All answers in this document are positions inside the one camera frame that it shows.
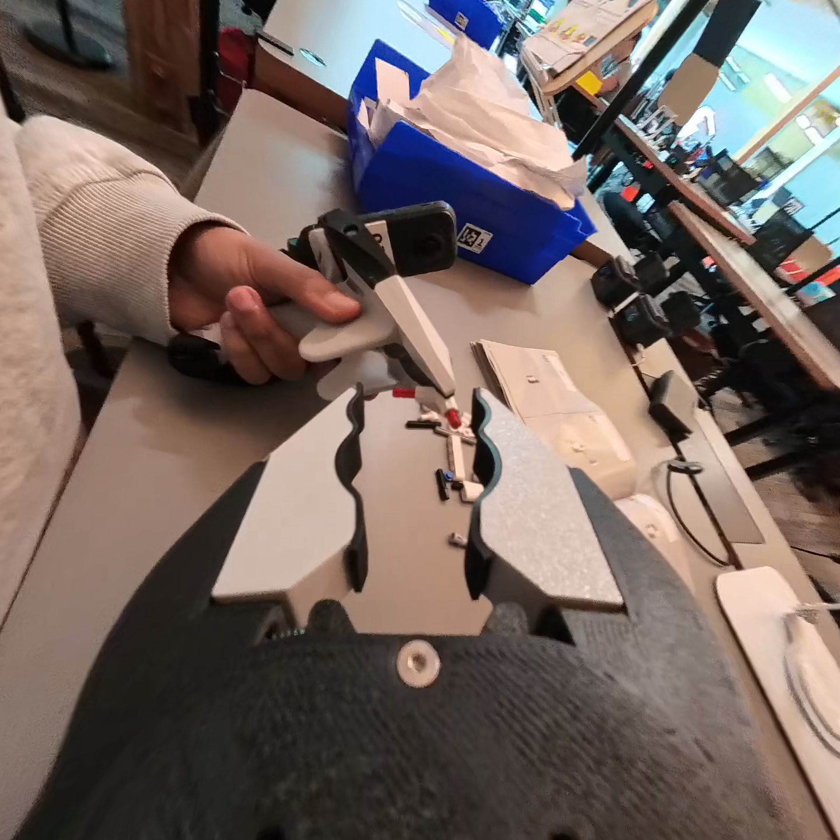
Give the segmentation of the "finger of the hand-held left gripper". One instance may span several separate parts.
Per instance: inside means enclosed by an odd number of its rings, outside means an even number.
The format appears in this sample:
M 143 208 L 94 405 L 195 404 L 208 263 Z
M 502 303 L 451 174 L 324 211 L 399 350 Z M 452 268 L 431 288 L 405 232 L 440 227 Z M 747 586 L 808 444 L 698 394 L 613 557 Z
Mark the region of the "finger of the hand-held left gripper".
M 384 347 L 406 347 L 436 382 L 441 396 L 454 396 L 455 373 L 446 342 L 419 305 L 403 278 L 389 277 L 375 286 L 375 294 L 395 323 L 397 338 Z
M 410 351 L 404 346 L 385 346 L 384 356 L 389 375 L 400 387 L 431 387 L 436 390 L 436 382 L 416 362 Z

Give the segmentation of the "grey desk with round grommet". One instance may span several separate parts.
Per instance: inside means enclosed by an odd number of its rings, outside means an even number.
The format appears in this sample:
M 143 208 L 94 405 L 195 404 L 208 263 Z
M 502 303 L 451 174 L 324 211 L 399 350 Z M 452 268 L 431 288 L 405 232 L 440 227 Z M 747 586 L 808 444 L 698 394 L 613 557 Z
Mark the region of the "grey desk with round grommet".
M 431 73 L 452 50 L 444 31 L 427 2 L 277 1 L 258 34 L 252 87 L 345 130 L 346 99 L 373 43 Z

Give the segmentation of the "lego instruction booklet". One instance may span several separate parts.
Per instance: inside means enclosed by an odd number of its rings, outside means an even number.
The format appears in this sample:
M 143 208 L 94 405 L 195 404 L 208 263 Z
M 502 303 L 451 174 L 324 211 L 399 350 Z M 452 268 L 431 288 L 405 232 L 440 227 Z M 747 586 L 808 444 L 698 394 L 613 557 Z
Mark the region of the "lego instruction booklet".
M 569 467 L 582 470 L 668 561 L 691 592 L 687 545 L 613 421 L 573 382 L 559 355 L 479 340 L 470 345 L 497 398 Z

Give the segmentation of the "white stand base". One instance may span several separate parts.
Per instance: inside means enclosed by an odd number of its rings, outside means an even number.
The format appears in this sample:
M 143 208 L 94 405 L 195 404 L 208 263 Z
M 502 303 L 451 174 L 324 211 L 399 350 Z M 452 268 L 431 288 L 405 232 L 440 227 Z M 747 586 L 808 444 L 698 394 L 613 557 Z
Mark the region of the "white stand base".
M 828 825 L 839 836 L 839 666 L 818 631 L 839 605 L 801 601 L 770 567 L 720 574 L 719 605 Z

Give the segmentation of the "person's left hand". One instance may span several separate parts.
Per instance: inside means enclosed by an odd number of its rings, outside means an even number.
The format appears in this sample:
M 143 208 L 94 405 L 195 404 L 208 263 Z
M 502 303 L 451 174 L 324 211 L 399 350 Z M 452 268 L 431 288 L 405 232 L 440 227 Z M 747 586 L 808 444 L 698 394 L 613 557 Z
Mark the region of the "person's left hand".
M 223 348 L 250 385 L 272 379 L 300 380 L 308 364 L 270 307 L 291 302 L 318 319 L 345 323 L 360 304 L 316 270 L 235 228 L 203 224 L 188 228 L 171 252 L 170 322 L 180 333 L 219 324 Z

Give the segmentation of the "crumpled white paper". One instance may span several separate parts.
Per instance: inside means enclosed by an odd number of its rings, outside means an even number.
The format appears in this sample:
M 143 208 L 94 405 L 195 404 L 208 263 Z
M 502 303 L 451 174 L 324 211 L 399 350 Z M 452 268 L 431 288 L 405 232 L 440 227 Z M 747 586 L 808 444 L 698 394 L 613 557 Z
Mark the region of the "crumpled white paper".
M 400 121 L 514 186 L 569 212 L 585 190 L 585 162 L 565 133 L 536 119 L 531 100 L 503 61 L 465 36 L 449 60 L 410 94 L 395 59 L 374 61 L 377 91 L 352 122 L 375 148 Z

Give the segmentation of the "pile of small lego pieces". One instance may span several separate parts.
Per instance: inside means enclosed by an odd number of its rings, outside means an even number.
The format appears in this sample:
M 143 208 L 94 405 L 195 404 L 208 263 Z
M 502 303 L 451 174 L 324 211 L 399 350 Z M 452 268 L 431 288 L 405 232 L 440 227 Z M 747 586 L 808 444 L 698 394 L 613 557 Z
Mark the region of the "pile of small lego pieces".
M 441 428 L 434 430 L 438 436 L 444 437 L 448 460 L 448 472 L 452 478 L 449 485 L 458 493 L 461 501 L 471 505 L 478 501 L 484 491 L 483 485 L 473 476 L 467 465 L 467 456 L 470 448 L 476 444 L 476 437 L 469 427 L 471 415 L 464 419 L 456 399 L 453 396 L 441 396 L 431 387 L 419 386 L 416 389 L 415 399 L 419 408 L 418 419 L 434 420 L 441 422 Z M 448 408 L 458 409 L 462 425 L 459 429 L 453 430 L 448 426 L 445 412 Z

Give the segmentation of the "person's left forearm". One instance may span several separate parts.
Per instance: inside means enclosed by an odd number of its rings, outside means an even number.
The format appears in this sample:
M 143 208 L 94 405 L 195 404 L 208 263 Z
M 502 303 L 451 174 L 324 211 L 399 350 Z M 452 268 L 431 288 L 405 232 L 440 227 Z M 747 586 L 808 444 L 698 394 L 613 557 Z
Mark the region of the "person's left forearm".
M 244 229 L 97 133 L 46 116 L 9 127 L 59 320 L 167 344 L 175 336 L 168 269 L 177 241 L 198 225 Z

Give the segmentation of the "black power adapter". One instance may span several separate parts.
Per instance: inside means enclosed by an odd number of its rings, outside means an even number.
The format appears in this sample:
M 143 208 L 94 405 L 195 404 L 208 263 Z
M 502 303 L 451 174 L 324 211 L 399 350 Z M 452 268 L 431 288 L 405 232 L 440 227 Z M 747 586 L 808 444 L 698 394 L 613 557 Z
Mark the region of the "black power adapter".
M 695 430 L 697 392 L 676 371 L 660 375 L 649 390 L 648 413 L 669 436 L 681 441 Z

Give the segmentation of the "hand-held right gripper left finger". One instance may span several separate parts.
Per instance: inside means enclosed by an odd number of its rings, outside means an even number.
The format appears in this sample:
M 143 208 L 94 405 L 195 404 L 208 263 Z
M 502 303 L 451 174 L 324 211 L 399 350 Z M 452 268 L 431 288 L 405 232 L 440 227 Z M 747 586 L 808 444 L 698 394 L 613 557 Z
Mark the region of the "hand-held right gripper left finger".
M 304 627 L 318 602 L 363 591 L 369 546 L 354 480 L 364 405 L 361 385 L 347 389 L 264 461 L 215 602 L 273 602 Z

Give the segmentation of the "black office chair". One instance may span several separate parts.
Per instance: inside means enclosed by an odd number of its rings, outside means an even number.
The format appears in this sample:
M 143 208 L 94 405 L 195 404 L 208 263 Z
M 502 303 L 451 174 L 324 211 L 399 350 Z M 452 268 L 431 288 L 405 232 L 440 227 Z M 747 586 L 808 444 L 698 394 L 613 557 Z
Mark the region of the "black office chair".
M 648 228 L 636 205 L 627 201 L 620 193 L 603 193 L 601 206 L 626 247 L 640 253 L 647 253 L 658 247 L 658 240 Z

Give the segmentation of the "small blue plastic bin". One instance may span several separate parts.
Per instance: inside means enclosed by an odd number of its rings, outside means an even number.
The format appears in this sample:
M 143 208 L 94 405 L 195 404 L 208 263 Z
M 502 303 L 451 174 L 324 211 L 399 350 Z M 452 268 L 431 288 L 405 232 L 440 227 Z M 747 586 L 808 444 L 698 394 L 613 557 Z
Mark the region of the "small blue plastic bin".
M 485 1 L 427 1 L 428 8 L 478 46 L 490 49 L 504 29 L 501 14 Z

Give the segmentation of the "long wooden desk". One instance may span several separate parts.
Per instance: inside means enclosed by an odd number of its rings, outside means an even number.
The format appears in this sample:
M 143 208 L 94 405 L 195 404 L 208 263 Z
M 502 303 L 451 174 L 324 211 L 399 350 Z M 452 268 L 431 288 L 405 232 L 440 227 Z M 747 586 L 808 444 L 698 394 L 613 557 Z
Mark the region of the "long wooden desk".
M 777 279 L 751 257 L 747 247 L 755 237 L 747 233 L 700 190 L 688 185 L 658 158 L 658 153 L 623 116 L 613 125 L 652 165 L 654 172 L 677 194 L 668 204 L 686 231 L 720 272 L 772 329 L 773 333 L 823 390 L 839 390 L 839 352 L 816 327 Z

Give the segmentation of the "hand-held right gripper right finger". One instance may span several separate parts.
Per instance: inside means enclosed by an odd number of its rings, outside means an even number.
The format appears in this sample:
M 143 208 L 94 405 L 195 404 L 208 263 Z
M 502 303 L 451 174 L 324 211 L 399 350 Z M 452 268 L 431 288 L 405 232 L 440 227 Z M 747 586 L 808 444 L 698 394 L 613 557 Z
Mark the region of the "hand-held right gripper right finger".
M 621 611 L 625 602 L 571 468 L 483 387 L 471 396 L 471 504 L 465 582 L 474 601 L 525 611 Z

